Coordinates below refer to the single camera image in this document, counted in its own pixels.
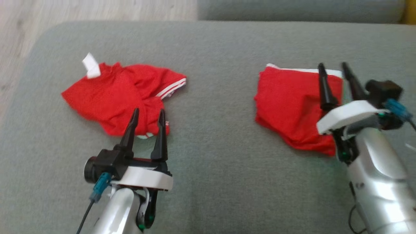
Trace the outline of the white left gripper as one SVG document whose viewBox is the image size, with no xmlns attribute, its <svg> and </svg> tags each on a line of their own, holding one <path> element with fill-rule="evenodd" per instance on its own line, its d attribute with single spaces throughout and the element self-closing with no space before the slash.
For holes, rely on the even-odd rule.
<svg viewBox="0 0 416 234">
<path fill-rule="evenodd" d="M 165 163 L 168 160 L 165 110 L 160 110 L 159 132 L 150 154 L 151 160 L 135 158 L 132 152 L 138 121 L 139 108 L 135 108 L 119 149 L 101 150 L 101 172 L 108 172 L 114 185 L 169 191 L 174 180 Z"/>
</svg>

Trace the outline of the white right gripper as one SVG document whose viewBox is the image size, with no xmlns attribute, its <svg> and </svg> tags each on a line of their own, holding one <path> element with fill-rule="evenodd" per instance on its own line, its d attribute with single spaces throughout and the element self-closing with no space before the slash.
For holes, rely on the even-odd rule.
<svg viewBox="0 0 416 234">
<path fill-rule="evenodd" d="M 329 111 L 316 124 L 320 135 L 329 134 L 331 130 L 354 124 L 375 114 L 390 113 L 388 109 L 375 108 L 367 101 L 367 93 L 347 62 L 342 62 L 341 67 L 353 101 L 338 107 L 338 100 L 328 83 L 325 66 L 323 63 L 318 64 L 320 108 L 322 111 Z"/>
</svg>

